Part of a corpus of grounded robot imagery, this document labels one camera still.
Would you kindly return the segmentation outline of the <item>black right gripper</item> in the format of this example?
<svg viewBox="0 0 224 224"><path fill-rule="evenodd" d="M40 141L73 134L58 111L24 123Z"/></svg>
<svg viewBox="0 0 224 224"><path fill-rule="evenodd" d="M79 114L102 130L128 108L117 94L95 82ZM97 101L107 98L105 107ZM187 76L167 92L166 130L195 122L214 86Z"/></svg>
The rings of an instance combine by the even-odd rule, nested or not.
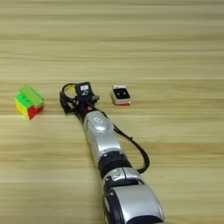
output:
<svg viewBox="0 0 224 224"><path fill-rule="evenodd" d="M76 101L76 98L68 97L63 91L59 92L60 105L66 114L75 113L77 116L85 116L95 110L95 103L100 100L100 96L91 92L91 101Z"/></svg>

